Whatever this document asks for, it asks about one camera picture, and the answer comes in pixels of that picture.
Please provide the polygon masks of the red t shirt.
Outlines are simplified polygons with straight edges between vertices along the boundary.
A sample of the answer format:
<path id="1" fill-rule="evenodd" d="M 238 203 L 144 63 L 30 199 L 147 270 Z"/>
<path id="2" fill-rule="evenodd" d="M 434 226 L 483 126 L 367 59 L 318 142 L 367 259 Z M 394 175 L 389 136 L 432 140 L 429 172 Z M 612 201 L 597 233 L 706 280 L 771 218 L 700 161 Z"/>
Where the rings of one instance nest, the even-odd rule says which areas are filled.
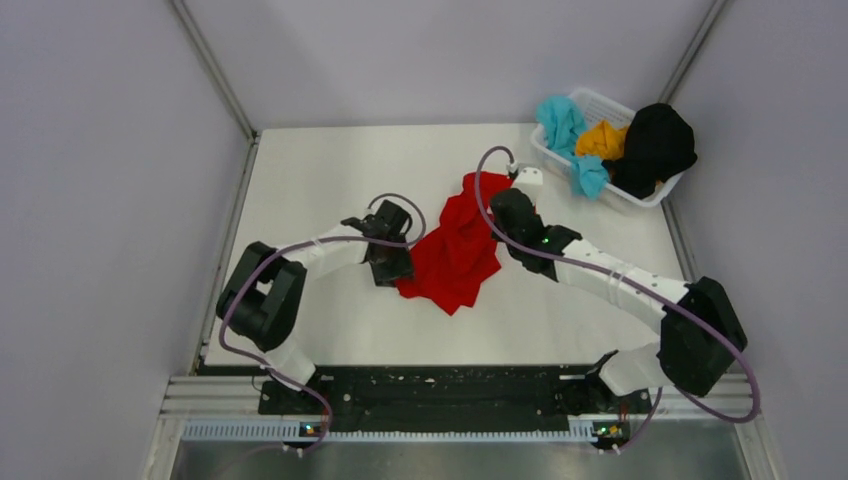
<path id="1" fill-rule="evenodd" d="M 475 174 L 462 179 L 462 191 L 449 197 L 438 227 L 410 251 L 414 276 L 397 282 L 403 298 L 425 298 L 447 315 L 473 307 L 482 284 L 501 270 L 497 242 L 480 213 Z"/>

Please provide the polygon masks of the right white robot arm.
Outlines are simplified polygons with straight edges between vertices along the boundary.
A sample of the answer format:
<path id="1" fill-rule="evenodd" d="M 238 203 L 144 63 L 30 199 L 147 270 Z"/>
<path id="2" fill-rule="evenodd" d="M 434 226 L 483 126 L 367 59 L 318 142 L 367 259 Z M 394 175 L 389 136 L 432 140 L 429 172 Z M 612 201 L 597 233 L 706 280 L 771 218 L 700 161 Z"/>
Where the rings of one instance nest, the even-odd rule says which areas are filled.
<path id="1" fill-rule="evenodd" d="M 673 386 L 706 396 L 748 345 L 724 287 L 702 277 L 666 278 L 596 248 L 575 230 L 547 225 L 536 211 L 542 173 L 524 168 L 512 187 L 485 202 L 498 241 L 529 272 L 576 287 L 630 314 L 658 338 L 630 350 L 613 350 L 593 366 L 589 404 L 612 412 L 627 394 Z"/>

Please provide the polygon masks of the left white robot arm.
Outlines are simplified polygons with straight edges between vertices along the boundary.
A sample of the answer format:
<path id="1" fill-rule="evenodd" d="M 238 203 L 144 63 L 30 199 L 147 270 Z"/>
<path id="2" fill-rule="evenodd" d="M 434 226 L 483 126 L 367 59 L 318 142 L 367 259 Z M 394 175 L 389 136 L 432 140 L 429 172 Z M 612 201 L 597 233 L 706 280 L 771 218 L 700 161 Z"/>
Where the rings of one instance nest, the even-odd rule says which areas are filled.
<path id="1" fill-rule="evenodd" d="M 219 333 L 230 330 L 252 342 L 258 352 L 247 356 L 282 381 L 283 401 L 292 410 L 314 410 L 321 397 L 310 379 L 316 366 L 293 337 L 305 287 L 354 265 L 369 266 L 377 287 L 413 278 L 412 225 L 412 215 L 385 194 L 363 217 L 343 219 L 315 238 L 279 247 L 249 244 L 218 297 Z"/>

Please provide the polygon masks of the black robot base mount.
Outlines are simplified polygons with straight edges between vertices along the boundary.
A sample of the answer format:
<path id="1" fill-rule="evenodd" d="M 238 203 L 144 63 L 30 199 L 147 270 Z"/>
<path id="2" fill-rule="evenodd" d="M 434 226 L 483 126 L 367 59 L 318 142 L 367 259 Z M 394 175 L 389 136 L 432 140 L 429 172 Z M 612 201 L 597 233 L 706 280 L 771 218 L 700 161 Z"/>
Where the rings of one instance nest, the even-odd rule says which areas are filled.
<path id="1" fill-rule="evenodd" d="M 615 397 L 585 378 L 585 365 L 320 366 L 312 397 L 275 381 L 261 388 L 261 415 L 331 413 L 347 432 L 507 433 L 565 431 L 577 416 L 646 414 L 647 391 Z"/>

